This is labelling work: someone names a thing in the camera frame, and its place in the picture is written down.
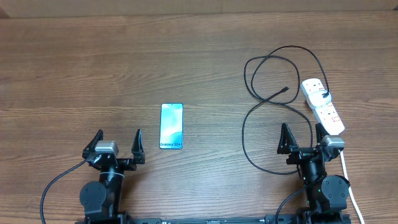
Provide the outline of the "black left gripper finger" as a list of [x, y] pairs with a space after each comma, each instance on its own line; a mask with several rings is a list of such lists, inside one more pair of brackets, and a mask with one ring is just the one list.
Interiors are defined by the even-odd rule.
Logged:
[[131, 152], [133, 154], [133, 159], [145, 159], [144, 148], [142, 145], [142, 131], [138, 129], [134, 137]]
[[90, 155], [90, 153], [95, 150], [95, 147], [98, 144], [98, 142], [102, 140], [103, 140], [103, 130], [99, 129], [94, 138], [83, 149], [82, 158], [87, 158]]

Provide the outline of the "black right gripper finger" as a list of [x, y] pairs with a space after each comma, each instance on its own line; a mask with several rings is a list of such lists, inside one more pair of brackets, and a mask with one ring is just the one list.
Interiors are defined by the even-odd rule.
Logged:
[[277, 148], [278, 154], [290, 154], [298, 149], [299, 145], [297, 144], [294, 135], [292, 134], [289, 125], [287, 123], [282, 123], [281, 125], [281, 134], [279, 145]]
[[324, 126], [321, 123], [317, 123], [315, 125], [316, 129], [316, 138], [317, 138], [317, 144], [320, 144], [322, 139], [329, 135], [329, 132], [324, 128]]

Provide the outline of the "blue Galaxy smartphone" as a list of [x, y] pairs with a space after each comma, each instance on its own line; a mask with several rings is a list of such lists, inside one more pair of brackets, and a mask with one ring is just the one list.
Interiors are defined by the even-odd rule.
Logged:
[[159, 147], [183, 148], [183, 104], [163, 103], [160, 114]]

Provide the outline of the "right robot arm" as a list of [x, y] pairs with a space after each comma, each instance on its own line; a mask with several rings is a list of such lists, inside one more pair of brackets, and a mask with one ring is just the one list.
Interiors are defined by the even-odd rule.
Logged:
[[[332, 135], [322, 124], [316, 124], [317, 145], [299, 147], [288, 124], [281, 127], [278, 154], [286, 154], [288, 165], [295, 165], [303, 179], [303, 188], [289, 195], [279, 206], [274, 223], [350, 223], [349, 215], [342, 214], [347, 208], [350, 182], [341, 175], [328, 175], [325, 163], [336, 159], [345, 147], [339, 135]], [[282, 207], [300, 192], [306, 193], [307, 206], [293, 215], [281, 215]]]

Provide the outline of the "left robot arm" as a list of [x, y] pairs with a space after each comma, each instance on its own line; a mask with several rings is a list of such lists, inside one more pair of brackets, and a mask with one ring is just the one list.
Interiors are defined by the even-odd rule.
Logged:
[[131, 147], [131, 158], [119, 158], [115, 141], [105, 141], [100, 129], [84, 148], [82, 158], [99, 171], [99, 180], [85, 184], [80, 203], [85, 210], [85, 223], [132, 223], [128, 212], [119, 210], [126, 171], [135, 171], [145, 163], [142, 131], [138, 129]]

